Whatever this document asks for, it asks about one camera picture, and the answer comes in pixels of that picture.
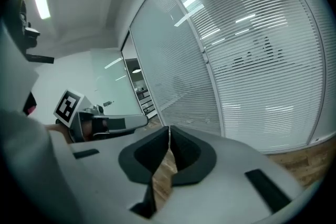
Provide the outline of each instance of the white ceiling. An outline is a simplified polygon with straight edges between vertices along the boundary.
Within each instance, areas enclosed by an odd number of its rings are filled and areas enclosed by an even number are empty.
[[[117,47],[115,14],[122,0],[47,0],[51,17],[40,19],[35,0],[25,0],[27,19],[38,30],[30,54],[63,57],[90,48]]]

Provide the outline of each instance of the window blinds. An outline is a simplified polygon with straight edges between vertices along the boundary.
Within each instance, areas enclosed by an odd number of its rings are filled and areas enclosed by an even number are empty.
[[[131,25],[139,61],[166,125],[220,135],[209,74],[190,26],[181,23],[183,18],[175,0],[146,0]]]
[[[306,0],[319,27],[326,65],[326,85],[323,107],[312,142],[331,135],[336,130],[336,22],[327,0]]]
[[[302,0],[180,0],[211,64],[225,136],[260,151],[307,144],[320,113],[321,44]],[[186,20],[175,24],[185,27]]]

